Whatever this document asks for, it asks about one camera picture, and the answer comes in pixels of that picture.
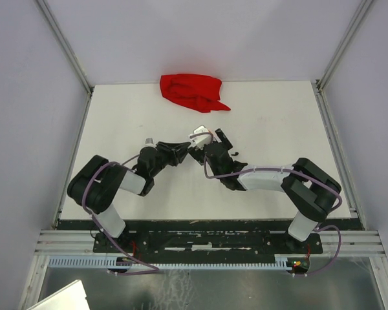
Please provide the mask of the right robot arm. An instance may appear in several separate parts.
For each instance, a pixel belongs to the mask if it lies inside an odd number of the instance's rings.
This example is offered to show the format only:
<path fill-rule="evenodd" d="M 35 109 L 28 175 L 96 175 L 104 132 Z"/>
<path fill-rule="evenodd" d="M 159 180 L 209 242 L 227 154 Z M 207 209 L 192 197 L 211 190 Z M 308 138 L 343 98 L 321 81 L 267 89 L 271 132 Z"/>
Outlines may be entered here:
<path fill-rule="evenodd" d="M 309 235 L 343 202 L 341 185 L 314 162 L 299 158 L 280 167 L 262 167 L 233 159 L 233 148 L 222 130 L 200 126 L 189 136 L 189 153 L 203 165 L 205 177 L 219 180 L 231 191 L 266 190 L 287 195 L 297 209 L 284 236 L 284 245 L 298 253 Z"/>

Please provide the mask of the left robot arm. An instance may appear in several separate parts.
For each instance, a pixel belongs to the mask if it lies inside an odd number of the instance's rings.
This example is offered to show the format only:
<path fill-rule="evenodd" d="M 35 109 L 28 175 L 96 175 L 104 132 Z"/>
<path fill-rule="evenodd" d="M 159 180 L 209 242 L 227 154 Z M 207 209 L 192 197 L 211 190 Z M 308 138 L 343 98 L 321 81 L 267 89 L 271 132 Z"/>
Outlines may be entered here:
<path fill-rule="evenodd" d="M 106 232 L 107 243 L 117 252 L 125 251 L 130 236 L 124 232 L 126 224 L 113 205 L 119 190 L 146 196 L 155 184 L 155 176 L 167 166 L 176 167 L 188 155 L 190 142 L 152 143 L 149 138 L 135 157 L 136 165 L 109 161 L 95 155 L 71 179 L 67 195 L 92 216 L 95 224 Z"/>

